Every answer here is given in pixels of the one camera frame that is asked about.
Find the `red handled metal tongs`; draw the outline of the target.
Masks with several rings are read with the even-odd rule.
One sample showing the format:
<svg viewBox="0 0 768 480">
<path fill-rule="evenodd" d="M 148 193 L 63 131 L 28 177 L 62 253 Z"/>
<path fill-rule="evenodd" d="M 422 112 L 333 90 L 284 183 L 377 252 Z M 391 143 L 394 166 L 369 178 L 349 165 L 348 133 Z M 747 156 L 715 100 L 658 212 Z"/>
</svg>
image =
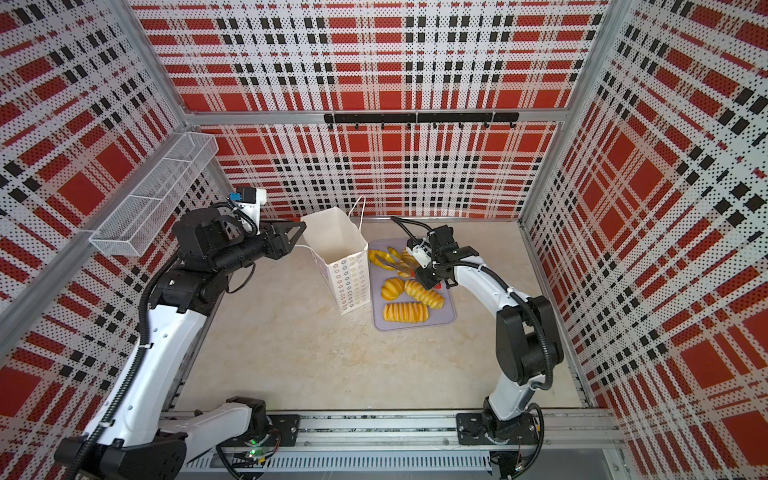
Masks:
<svg viewBox="0 0 768 480">
<path fill-rule="evenodd" d="M 392 254 L 391 254 L 391 256 L 392 256 L 392 257 L 395 257 L 395 258 L 398 260 L 398 264 L 397 264 L 397 265 L 395 265 L 395 270 L 396 270 L 396 271 L 397 271 L 397 272 L 398 272 L 398 273 L 399 273 L 399 274 L 400 274 L 400 275 L 401 275 L 403 278 L 405 278 L 406 280 L 416 280 L 416 279 L 415 279 L 415 275 L 414 275 L 414 276 L 411 276 L 411 275 L 410 275 L 410 272 L 408 271 L 408 268 L 407 268 L 406 266 L 403 266 L 403 265 L 401 264 L 401 258 L 400 258 L 400 257 L 398 257 L 398 256 L 393 256 Z"/>
</svg>

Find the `long ridged bread loaf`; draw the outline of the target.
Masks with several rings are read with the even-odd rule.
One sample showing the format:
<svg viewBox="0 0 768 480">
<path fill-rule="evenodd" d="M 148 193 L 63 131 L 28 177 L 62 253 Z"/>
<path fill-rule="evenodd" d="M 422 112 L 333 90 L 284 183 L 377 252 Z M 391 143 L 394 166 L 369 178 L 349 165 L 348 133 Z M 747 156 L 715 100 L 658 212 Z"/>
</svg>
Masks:
<svg viewBox="0 0 768 480">
<path fill-rule="evenodd" d="M 436 291 L 427 290 L 416 280 L 405 282 L 405 293 L 430 309 L 442 309 L 445 299 Z"/>
</svg>

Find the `white printed paper bag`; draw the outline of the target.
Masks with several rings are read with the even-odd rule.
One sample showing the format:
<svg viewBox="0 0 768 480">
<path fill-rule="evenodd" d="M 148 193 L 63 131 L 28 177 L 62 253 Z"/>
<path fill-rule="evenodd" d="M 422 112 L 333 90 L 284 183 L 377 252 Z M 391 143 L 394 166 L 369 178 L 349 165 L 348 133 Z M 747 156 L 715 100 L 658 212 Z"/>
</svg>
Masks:
<svg viewBox="0 0 768 480">
<path fill-rule="evenodd" d="M 366 199 L 358 197 L 348 211 L 333 207 L 301 217 L 301 247 L 311 252 L 342 315 L 371 301 L 365 207 Z"/>
</svg>

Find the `yellow sweet potato bread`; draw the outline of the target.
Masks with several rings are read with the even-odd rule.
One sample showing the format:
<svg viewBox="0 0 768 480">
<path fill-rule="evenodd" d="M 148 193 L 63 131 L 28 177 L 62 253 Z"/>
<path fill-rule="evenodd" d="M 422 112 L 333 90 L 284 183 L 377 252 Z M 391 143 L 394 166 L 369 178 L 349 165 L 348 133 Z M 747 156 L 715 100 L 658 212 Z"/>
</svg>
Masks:
<svg viewBox="0 0 768 480">
<path fill-rule="evenodd" d="M 395 265 L 398 264 L 398 260 L 395 257 L 392 257 L 388 251 L 369 250 L 368 259 L 373 265 L 387 271 L 394 271 Z"/>
</svg>

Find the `striped oval bread roll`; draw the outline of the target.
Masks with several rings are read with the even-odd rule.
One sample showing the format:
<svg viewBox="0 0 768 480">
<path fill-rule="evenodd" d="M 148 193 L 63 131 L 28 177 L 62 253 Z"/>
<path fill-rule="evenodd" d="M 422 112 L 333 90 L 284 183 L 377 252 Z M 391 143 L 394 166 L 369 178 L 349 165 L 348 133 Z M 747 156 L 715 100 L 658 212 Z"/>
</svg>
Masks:
<svg viewBox="0 0 768 480">
<path fill-rule="evenodd" d="M 420 267 L 419 262 L 408 252 L 407 249 L 403 249 L 400 253 L 401 264 L 408 268 L 411 276 L 415 275 L 415 271 Z"/>
</svg>

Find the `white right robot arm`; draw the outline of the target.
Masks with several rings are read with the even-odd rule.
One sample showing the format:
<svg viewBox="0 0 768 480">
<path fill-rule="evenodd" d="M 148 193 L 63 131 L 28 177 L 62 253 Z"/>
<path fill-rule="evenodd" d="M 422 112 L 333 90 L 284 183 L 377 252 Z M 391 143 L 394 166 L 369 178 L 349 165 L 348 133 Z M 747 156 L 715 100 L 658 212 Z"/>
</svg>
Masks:
<svg viewBox="0 0 768 480">
<path fill-rule="evenodd" d="M 406 249 L 418 264 L 418 285 L 428 291 L 440 283 L 463 287 L 495 320 L 495 354 L 501 374 L 484 400 L 480 427 L 473 435 L 504 444 L 530 427 L 542 437 L 543 422 L 535 419 L 533 411 L 538 407 L 531 400 L 536 392 L 552 388 L 555 367 L 564 360 L 549 300 L 509 285 L 473 247 L 455 241 L 452 227 L 431 227 L 397 216 L 390 220 L 408 236 Z"/>
</svg>

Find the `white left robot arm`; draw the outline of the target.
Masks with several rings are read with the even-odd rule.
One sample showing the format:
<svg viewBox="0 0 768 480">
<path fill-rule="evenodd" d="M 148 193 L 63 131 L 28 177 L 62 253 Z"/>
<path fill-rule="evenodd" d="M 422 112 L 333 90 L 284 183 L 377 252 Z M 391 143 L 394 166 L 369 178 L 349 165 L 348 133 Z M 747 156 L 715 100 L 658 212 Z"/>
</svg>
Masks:
<svg viewBox="0 0 768 480">
<path fill-rule="evenodd" d="M 260 399 L 236 396 L 188 421 L 161 413 L 183 360 L 229 280 L 257 260 L 279 260 L 297 245 L 303 221 L 269 221 L 231 201 L 185 213 L 178 242 L 138 306 L 139 339 L 115 388 L 83 435 L 61 441 L 54 459 L 67 479 L 173 479 L 183 465 L 231 438 L 279 437 Z"/>
</svg>

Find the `bottom ridged bread loaf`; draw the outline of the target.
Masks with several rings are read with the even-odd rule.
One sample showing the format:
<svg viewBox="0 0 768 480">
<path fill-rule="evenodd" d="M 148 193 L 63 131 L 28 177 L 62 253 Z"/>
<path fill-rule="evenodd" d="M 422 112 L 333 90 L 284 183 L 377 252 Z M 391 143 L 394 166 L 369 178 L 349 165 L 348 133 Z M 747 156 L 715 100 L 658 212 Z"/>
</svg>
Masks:
<svg viewBox="0 0 768 480">
<path fill-rule="evenodd" d="M 382 317 L 390 323 L 424 323 L 429 319 L 429 308 L 419 302 L 391 303 L 384 306 Z"/>
</svg>

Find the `round striped bun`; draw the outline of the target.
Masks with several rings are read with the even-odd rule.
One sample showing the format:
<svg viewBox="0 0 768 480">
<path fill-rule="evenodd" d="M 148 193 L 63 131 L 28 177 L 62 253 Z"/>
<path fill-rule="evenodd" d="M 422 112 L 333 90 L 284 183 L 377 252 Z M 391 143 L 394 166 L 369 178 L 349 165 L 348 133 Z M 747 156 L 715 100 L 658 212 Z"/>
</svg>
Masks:
<svg viewBox="0 0 768 480">
<path fill-rule="evenodd" d="M 380 295 L 385 301 L 394 301 L 399 298 L 405 291 L 405 282 L 402 278 L 393 277 L 384 281 Z"/>
</svg>

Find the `lilac plastic tray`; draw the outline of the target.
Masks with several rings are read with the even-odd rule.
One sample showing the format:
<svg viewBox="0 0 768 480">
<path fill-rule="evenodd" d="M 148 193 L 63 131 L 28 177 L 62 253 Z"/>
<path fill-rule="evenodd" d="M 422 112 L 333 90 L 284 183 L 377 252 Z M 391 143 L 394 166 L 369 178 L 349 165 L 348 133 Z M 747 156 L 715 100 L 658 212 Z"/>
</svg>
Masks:
<svg viewBox="0 0 768 480">
<path fill-rule="evenodd" d="M 406 251 L 406 238 L 372 241 L 368 258 L 373 321 L 378 330 L 447 325 L 456 320 L 446 284 L 427 290 L 415 278 L 416 262 Z"/>
</svg>

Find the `black wall hook rail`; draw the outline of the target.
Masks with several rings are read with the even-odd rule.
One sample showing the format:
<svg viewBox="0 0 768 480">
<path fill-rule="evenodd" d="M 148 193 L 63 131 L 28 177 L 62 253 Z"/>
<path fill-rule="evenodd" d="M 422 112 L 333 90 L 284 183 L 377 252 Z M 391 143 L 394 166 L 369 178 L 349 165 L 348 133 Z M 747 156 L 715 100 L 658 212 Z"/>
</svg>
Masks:
<svg viewBox="0 0 768 480">
<path fill-rule="evenodd" d="M 515 124 L 519 112 L 411 112 L 411 113 L 328 113 L 323 116 L 327 125 L 363 124 L 443 124 L 443 123 L 506 123 Z"/>
</svg>

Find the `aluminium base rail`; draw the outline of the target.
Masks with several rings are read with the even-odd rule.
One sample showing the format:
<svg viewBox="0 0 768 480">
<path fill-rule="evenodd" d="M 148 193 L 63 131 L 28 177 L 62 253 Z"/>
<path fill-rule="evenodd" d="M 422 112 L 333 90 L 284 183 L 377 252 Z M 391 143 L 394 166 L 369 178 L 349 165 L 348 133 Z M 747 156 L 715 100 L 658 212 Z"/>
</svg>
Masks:
<svg viewBox="0 0 768 480">
<path fill-rule="evenodd" d="M 249 461 L 255 447 L 223 451 L 240 474 L 257 479 L 480 478 L 511 476 L 533 463 L 531 479 L 629 479 L 614 416 L 601 409 L 546 408 L 523 418 L 509 440 L 481 429 L 477 410 L 273 411 L 277 454 Z"/>
</svg>

